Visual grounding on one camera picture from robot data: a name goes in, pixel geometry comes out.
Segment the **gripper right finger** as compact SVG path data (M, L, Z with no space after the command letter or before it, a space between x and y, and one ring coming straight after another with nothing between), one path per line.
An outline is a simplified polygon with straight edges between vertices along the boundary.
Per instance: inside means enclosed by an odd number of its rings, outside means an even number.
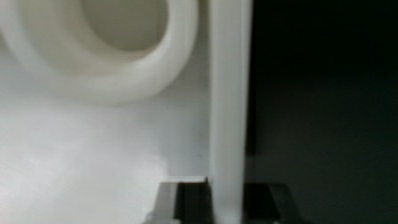
M246 224L308 224L287 184L246 185L244 222Z

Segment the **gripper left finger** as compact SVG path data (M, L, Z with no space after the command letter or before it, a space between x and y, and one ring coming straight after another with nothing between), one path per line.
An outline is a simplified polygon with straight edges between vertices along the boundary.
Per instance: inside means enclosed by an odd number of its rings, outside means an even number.
M209 179L161 183L143 224L216 224Z

